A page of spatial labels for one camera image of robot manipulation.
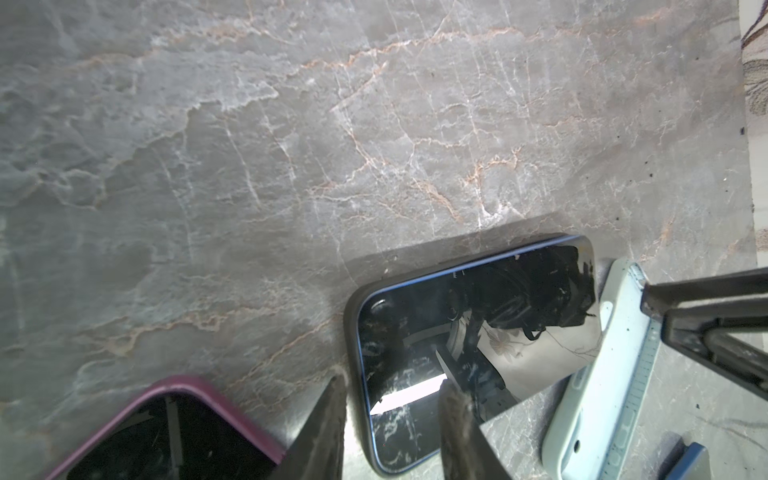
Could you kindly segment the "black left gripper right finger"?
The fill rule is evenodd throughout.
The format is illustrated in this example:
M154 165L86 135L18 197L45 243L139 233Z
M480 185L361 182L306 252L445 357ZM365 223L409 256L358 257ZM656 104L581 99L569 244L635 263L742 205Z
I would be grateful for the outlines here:
M511 479L475 420L471 398L450 380L440 387L438 423L445 479Z

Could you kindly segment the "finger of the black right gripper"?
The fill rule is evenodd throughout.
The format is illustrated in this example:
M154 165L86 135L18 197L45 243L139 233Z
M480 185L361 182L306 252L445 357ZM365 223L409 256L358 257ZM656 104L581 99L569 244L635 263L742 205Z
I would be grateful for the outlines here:
M648 284L640 309L661 323L661 341L666 346L767 398L767 353L736 337L767 332L765 267Z

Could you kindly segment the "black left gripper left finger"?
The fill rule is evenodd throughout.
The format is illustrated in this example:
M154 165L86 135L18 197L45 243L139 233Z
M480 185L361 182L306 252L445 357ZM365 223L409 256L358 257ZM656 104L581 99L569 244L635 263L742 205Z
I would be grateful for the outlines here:
M346 417L346 381L335 375L270 479L341 479Z

